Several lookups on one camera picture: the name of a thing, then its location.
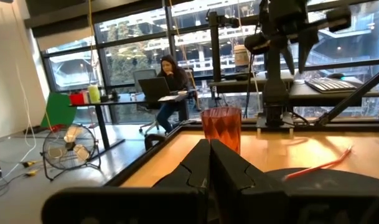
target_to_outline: keyboard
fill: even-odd
[[[348,93],[357,89],[351,83],[333,78],[311,78],[305,83],[320,93]]]

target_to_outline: electric fan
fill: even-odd
[[[90,163],[95,151],[99,149],[91,131],[81,125],[72,124],[69,127],[61,127],[51,131],[45,138],[41,156],[43,157],[45,176],[53,180],[68,170],[74,170],[83,166],[92,166],[99,169],[101,160],[98,156],[98,166]],[[49,177],[46,163],[53,168],[62,170],[54,178]]]

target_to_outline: computer mouse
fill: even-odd
[[[335,78],[335,79],[341,79],[343,77],[344,77],[343,73],[333,73],[326,76],[326,78]]]

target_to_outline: red container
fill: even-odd
[[[84,104],[84,96],[83,93],[73,93],[69,95],[70,103],[72,105],[83,105]]]
[[[240,154],[241,109],[212,108],[201,112],[200,116],[207,139],[218,139]]]

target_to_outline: orange plastic cup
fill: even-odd
[[[218,139],[240,154],[241,109],[212,108],[201,112],[200,117],[207,139]]]

